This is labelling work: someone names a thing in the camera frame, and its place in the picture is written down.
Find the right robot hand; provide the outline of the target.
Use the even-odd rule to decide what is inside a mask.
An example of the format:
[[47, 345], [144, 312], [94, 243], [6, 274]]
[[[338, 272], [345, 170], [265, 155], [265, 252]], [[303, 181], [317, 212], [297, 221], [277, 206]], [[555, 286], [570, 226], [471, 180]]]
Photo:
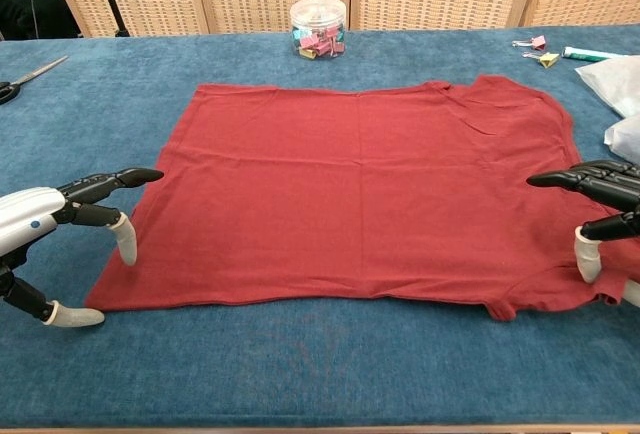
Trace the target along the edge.
[[579, 276], [593, 284], [603, 271], [604, 243], [639, 240], [639, 167], [628, 162], [594, 160], [533, 174], [526, 183], [578, 193], [613, 214], [586, 221], [573, 231], [571, 252]]

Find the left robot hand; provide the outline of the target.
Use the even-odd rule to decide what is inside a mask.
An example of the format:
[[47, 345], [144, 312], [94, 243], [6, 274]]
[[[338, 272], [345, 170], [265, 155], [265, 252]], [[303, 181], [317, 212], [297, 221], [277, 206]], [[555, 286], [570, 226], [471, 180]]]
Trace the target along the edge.
[[29, 248], [61, 224], [105, 227], [116, 239], [121, 260], [137, 260], [136, 231], [129, 217], [99, 201], [121, 188], [136, 188], [161, 179], [164, 173], [149, 168], [128, 168], [93, 174], [60, 187], [33, 187], [1, 198], [1, 299], [47, 326], [83, 328], [104, 322], [92, 308], [69, 308], [17, 277], [14, 270], [27, 262]]

